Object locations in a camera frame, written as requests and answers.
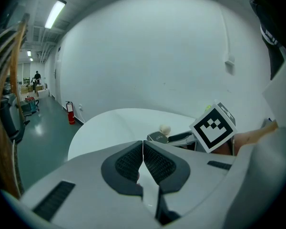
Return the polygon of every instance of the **cardboard box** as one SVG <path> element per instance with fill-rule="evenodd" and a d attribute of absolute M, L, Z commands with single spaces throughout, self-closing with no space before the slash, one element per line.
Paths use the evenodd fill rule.
<path fill-rule="evenodd" d="M 39 99 L 44 98 L 44 97 L 48 97 L 49 96 L 49 90 L 48 89 L 40 90 L 37 92 L 37 95 L 38 95 Z"/>
<path fill-rule="evenodd" d="M 22 93 L 22 94 L 26 94 L 26 93 L 28 93 L 28 92 L 29 92 L 28 87 L 26 87 L 26 86 L 21 86 L 21 93 Z"/>
<path fill-rule="evenodd" d="M 35 91 L 36 91 L 36 93 L 37 93 L 37 96 L 39 96 L 39 95 L 38 95 L 38 91 L 43 90 L 43 86 L 42 86 L 42 85 L 41 85 L 41 86 L 39 85 L 39 86 L 36 86 L 35 88 L 36 88 Z"/>

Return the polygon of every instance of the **ceiling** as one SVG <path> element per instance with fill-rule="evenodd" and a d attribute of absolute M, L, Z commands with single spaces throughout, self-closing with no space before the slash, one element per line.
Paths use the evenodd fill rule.
<path fill-rule="evenodd" d="M 24 0 L 31 16 L 28 23 L 27 41 L 19 54 L 18 62 L 30 62 L 26 54 L 31 50 L 34 61 L 45 62 L 50 52 L 55 48 L 68 26 L 88 6 L 98 0 L 65 0 L 63 8 L 51 29 L 44 28 L 50 11 L 57 0 Z"/>

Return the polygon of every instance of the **white ball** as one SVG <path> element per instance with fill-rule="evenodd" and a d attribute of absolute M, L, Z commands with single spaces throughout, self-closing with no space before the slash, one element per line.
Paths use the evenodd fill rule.
<path fill-rule="evenodd" d="M 171 132 L 171 127 L 169 125 L 160 125 L 159 129 L 164 135 L 169 135 Z"/>

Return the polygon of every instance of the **green floor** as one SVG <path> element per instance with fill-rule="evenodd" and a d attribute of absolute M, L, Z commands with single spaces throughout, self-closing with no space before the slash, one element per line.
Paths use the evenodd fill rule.
<path fill-rule="evenodd" d="M 18 143 L 18 166 L 24 190 L 61 166 L 70 143 L 81 127 L 70 125 L 67 113 L 52 97 L 42 98 L 39 112 L 27 117 L 23 139 Z"/>

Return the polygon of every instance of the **white wall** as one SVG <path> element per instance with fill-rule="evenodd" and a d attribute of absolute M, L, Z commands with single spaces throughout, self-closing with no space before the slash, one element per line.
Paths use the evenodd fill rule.
<path fill-rule="evenodd" d="M 22 69 L 22 67 L 23 67 L 23 64 L 22 64 L 22 63 L 19 63 L 19 64 L 17 65 L 17 81 L 23 83 L 23 77 L 22 77 L 22 71 L 23 71 L 23 69 Z"/>
<path fill-rule="evenodd" d="M 268 52 L 253 12 L 220 2 L 233 72 L 224 64 L 226 32 L 214 0 L 103 0 L 64 37 L 61 102 L 73 101 L 77 117 L 82 104 L 88 120 L 117 108 L 199 117 L 218 99 L 239 131 L 259 128 L 271 115 L 261 96 Z"/>
<path fill-rule="evenodd" d="M 41 84 L 44 84 L 46 81 L 46 76 L 45 76 L 45 65 L 44 63 L 39 63 L 39 62 L 31 62 L 30 65 L 30 79 L 34 77 L 36 74 L 36 71 L 41 75 Z"/>
<path fill-rule="evenodd" d="M 30 63 L 24 63 L 23 64 L 23 75 L 22 75 L 22 77 L 23 78 L 30 77 L 30 79 L 32 79 L 30 71 L 31 71 L 31 64 Z"/>
<path fill-rule="evenodd" d="M 45 83 L 48 84 L 48 89 L 50 91 L 50 94 L 52 94 L 55 97 L 55 65 L 54 65 L 54 58 L 55 58 L 55 52 L 56 48 L 54 48 L 49 55 L 44 68 L 44 74 L 46 77 Z"/>

